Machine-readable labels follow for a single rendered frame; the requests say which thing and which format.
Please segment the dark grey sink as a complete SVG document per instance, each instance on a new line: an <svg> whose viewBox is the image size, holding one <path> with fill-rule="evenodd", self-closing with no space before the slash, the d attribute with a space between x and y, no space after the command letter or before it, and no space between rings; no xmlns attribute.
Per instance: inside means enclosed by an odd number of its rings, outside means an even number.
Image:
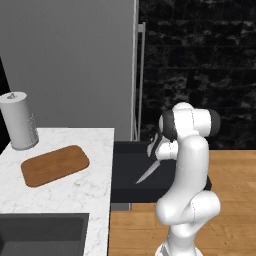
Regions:
<svg viewBox="0 0 256 256"><path fill-rule="evenodd" d="M0 256L83 256L88 213L0 214Z"/></svg>

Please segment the grey cylindrical canister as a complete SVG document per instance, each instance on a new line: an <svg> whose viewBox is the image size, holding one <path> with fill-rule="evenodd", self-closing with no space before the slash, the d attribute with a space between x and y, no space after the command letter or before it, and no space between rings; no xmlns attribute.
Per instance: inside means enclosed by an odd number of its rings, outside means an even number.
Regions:
<svg viewBox="0 0 256 256"><path fill-rule="evenodd" d="M13 149L28 150L39 142L34 115L28 107L26 93L9 92L1 95L0 110Z"/></svg>

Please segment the brown wooden cutting board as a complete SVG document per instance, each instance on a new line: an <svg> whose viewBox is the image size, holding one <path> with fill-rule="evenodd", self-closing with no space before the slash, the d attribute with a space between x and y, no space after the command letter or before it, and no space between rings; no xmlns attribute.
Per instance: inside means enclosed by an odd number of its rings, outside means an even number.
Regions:
<svg viewBox="0 0 256 256"><path fill-rule="evenodd" d="M89 158L78 145L67 146L25 160L21 171L28 187L39 187L86 169Z"/></svg>

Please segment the grey fridge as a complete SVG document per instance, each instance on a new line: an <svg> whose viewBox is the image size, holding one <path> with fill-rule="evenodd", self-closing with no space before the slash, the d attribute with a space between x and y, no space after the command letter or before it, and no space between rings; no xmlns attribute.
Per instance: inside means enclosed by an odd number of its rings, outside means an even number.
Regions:
<svg viewBox="0 0 256 256"><path fill-rule="evenodd" d="M0 59L40 127L133 137L139 0L0 0Z"/></svg>

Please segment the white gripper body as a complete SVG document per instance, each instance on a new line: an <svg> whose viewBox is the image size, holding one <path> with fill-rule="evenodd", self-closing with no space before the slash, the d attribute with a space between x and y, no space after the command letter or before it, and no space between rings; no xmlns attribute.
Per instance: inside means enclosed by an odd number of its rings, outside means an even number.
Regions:
<svg viewBox="0 0 256 256"><path fill-rule="evenodd" d="M161 143L158 146L155 155L158 161L176 160L178 155L178 142L173 141Z"/></svg>

